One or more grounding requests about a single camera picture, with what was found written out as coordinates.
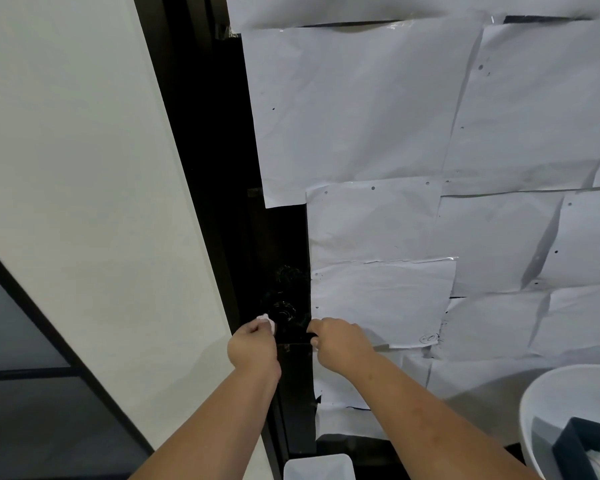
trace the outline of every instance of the white container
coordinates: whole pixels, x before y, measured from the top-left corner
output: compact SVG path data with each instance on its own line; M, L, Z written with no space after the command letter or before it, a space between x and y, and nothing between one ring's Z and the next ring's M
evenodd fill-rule
M570 365L538 377L520 402L520 443L529 468L562 480L552 445L572 417L600 423L600 365Z
M289 460L284 480L356 480L356 475L349 456L339 454Z

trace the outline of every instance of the forearm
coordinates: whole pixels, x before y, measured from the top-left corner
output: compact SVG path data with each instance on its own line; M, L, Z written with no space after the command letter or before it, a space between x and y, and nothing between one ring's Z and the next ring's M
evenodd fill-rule
M238 480L244 475L279 369L234 370L132 480Z
M348 379L413 480L538 478L382 355L373 354Z

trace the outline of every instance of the person's right hand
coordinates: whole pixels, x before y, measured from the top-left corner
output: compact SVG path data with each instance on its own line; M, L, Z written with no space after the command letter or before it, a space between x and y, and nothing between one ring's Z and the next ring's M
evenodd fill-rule
M311 345L318 349L318 362L346 378L355 372L360 361L375 354L374 348L359 325L341 319L311 320L306 329L317 337Z

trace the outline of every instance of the gray panel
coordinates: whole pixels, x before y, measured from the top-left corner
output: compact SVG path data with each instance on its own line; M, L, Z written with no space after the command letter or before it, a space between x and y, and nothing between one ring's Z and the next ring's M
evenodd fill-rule
M68 364L0 286L0 371Z
M0 480L127 474L145 459L81 379L0 381Z

